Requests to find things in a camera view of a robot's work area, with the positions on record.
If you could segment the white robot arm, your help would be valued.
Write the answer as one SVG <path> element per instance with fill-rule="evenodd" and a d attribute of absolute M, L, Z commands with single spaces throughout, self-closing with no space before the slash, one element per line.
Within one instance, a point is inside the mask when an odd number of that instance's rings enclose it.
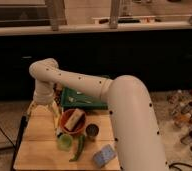
<path fill-rule="evenodd" d="M 29 73 L 35 79 L 33 101 L 37 104 L 52 103 L 56 83 L 107 104 L 122 171 L 169 171 L 153 104 L 139 78 L 109 79 L 63 71 L 53 58 L 32 63 Z"/>

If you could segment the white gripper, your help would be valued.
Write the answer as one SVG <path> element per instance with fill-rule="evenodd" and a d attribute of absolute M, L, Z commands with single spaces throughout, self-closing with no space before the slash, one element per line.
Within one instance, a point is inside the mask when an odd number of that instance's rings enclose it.
<path fill-rule="evenodd" d="M 30 116 L 31 112 L 36 108 L 37 104 L 39 105 L 49 105 L 49 110 L 53 114 L 54 119 L 54 128 L 58 127 L 58 121 L 60 118 L 60 112 L 58 105 L 54 101 L 54 89 L 53 83 L 36 81 L 35 90 L 33 94 L 33 100 L 28 109 L 27 115 Z"/>

